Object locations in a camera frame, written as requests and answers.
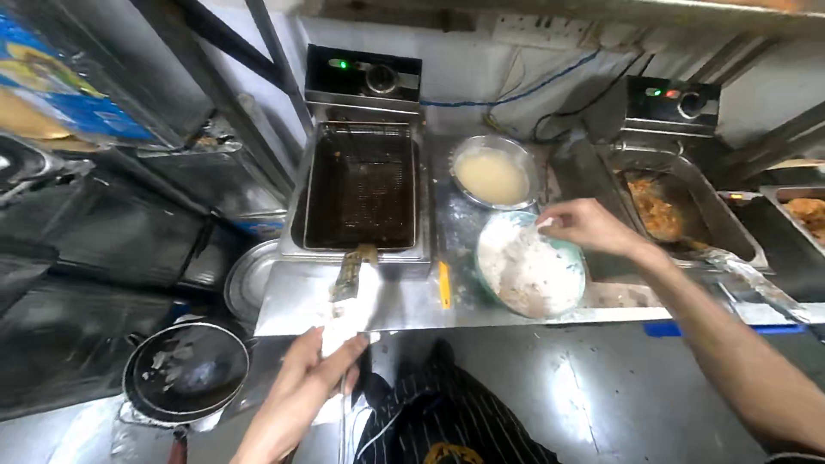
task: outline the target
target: metal bowl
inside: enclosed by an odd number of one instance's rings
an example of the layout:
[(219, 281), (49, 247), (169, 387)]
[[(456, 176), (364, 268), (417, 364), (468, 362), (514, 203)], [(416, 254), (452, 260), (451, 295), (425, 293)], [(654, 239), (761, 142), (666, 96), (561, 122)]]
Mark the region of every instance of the metal bowl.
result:
[[(527, 198), (524, 201), (516, 203), (515, 205), (497, 205), (477, 198), (470, 190), (461, 184), (458, 176), (455, 175), (455, 166), (464, 156), (474, 153), (481, 148), (500, 149), (510, 156), (510, 159), (515, 162), (516, 165), (524, 170), (528, 182)], [(539, 169), (535, 165), (533, 155), (517, 142), (506, 137), (501, 137), (500, 135), (476, 135), (461, 142), (459, 146), (455, 147), (453, 155), (450, 157), (450, 175), (453, 177), (455, 185), (458, 186), (459, 190), (470, 200), (475, 201), (479, 205), (493, 208), (494, 210), (513, 211), (527, 208), (535, 203), (535, 200), (539, 197)]]

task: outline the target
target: frying pan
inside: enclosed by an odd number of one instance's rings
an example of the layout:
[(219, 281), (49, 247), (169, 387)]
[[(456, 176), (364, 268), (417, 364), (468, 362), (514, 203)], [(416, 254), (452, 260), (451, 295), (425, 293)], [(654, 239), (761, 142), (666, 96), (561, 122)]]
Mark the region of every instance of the frying pan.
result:
[(123, 373), (123, 390), (135, 410), (174, 428), (169, 462), (186, 462), (188, 424), (223, 409), (249, 371), (248, 347), (215, 321), (173, 325), (140, 342)]

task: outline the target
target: pan handle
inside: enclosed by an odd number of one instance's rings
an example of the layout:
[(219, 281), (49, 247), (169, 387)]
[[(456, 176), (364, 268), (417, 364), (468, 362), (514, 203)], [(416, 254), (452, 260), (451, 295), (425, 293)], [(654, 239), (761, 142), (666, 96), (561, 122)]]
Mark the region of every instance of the pan handle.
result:
[(148, 339), (146, 335), (139, 334), (138, 332), (132, 332), (131, 334), (126, 335), (126, 341), (134, 345), (135, 348), (140, 346), (141, 343), (145, 342)]
[(167, 464), (186, 464), (186, 455), (189, 452), (189, 442), (186, 440), (186, 429), (175, 428), (175, 441), (172, 443), (172, 450), (169, 452)]

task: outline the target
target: bowl of flour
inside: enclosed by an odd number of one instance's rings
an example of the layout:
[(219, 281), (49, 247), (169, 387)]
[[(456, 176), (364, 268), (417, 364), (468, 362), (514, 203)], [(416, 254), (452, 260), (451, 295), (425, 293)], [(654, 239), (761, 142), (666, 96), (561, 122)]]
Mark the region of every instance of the bowl of flour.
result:
[(494, 215), (478, 237), (475, 257), (490, 293), (519, 315), (546, 319), (578, 307), (584, 257), (577, 245), (539, 234), (536, 219), (524, 211)]

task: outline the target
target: power socket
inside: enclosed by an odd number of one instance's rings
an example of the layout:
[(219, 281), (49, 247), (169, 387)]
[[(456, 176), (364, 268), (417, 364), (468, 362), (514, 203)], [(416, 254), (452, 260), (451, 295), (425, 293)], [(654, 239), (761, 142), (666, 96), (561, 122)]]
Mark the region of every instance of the power socket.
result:
[(499, 15), (493, 40), (553, 50), (578, 47), (593, 21), (539, 15)]

